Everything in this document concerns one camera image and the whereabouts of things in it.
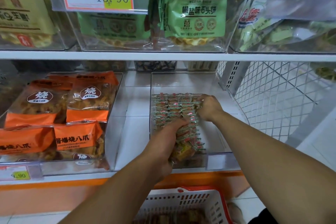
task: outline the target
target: fingers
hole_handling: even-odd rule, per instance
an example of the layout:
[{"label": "fingers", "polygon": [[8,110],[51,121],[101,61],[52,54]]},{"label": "fingers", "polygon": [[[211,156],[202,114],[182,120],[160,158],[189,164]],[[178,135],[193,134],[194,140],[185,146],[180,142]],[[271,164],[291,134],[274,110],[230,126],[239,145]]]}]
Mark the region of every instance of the fingers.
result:
[{"label": "fingers", "polygon": [[197,99],[197,101],[204,100],[206,97],[209,97],[209,95],[207,95],[207,94],[202,94],[202,95]]},{"label": "fingers", "polygon": [[180,127],[189,124],[189,119],[186,118],[178,118],[170,122],[165,126],[165,128],[168,128],[174,132],[176,132]]}]

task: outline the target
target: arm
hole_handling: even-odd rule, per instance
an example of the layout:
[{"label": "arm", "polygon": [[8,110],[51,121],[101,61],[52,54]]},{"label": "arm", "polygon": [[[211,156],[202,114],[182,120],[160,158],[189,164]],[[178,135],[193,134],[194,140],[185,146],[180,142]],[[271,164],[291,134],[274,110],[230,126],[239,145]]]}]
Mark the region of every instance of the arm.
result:
[{"label": "arm", "polygon": [[176,141],[176,131],[187,120],[177,119],[150,138],[145,150],[112,176],[90,198],[59,224],[131,223],[154,185],[169,175],[168,161]]},{"label": "arm", "polygon": [[336,173],[306,154],[224,112],[202,95],[198,114],[213,122],[247,181],[279,224],[336,223]]}]

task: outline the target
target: white plastic basket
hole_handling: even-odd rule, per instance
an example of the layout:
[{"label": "white plastic basket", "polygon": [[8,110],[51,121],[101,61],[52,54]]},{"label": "white plastic basket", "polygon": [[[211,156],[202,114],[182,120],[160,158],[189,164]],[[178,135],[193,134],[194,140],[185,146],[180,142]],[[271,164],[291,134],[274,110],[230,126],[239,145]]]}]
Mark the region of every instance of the white plastic basket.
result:
[{"label": "white plastic basket", "polygon": [[203,209],[209,224],[232,224],[225,198],[210,186],[152,190],[135,219],[188,209]]}]

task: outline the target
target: hand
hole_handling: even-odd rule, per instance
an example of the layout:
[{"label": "hand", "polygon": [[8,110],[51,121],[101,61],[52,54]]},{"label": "hand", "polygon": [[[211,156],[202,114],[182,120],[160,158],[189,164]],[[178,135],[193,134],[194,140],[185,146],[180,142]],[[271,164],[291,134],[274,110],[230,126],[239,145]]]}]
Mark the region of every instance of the hand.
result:
[{"label": "hand", "polygon": [[168,159],[174,149],[176,132],[180,127],[187,124],[189,124],[187,119],[178,118],[173,120],[161,130],[155,132],[143,150],[142,155],[159,169],[159,180],[172,172],[173,167]]},{"label": "hand", "polygon": [[197,100],[203,101],[201,108],[197,110],[197,114],[203,120],[214,122],[218,114],[224,112],[215,96],[203,94]]}]

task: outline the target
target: forearm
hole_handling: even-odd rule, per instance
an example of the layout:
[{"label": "forearm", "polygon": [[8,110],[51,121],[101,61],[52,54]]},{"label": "forearm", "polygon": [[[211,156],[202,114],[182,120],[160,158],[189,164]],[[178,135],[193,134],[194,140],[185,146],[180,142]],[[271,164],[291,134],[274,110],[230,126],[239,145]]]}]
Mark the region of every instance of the forearm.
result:
[{"label": "forearm", "polygon": [[60,224],[131,223],[158,181],[158,173],[153,160],[144,155],[138,156],[112,176]]},{"label": "forearm", "polygon": [[225,112],[214,120],[246,179],[279,223],[335,221],[334,171]]}]

